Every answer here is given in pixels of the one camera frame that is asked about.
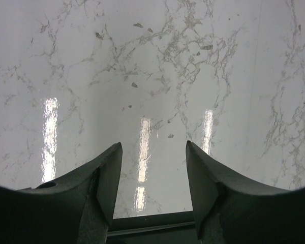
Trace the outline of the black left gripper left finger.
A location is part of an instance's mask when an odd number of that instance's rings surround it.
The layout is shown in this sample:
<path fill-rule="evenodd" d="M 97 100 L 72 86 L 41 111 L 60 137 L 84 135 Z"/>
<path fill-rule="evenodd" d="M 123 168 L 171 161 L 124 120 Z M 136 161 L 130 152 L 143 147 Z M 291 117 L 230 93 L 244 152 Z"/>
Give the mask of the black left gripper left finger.
<path fill-rule="evenodd" d="M 105 243 L 120 179 L 122 145 L 35 189 L 19 190 L 24 243 Z"/>

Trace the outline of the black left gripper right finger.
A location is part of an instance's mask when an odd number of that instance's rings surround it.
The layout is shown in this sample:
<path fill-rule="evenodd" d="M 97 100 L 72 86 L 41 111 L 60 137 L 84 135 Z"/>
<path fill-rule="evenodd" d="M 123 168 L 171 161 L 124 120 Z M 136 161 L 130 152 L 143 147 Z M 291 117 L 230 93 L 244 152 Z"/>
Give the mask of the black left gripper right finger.
<path fill-rule="evenodd" d="M 203 243 L 292 243 L 287 190 L 250 179 L 186 144 L 196 231 Z"/>

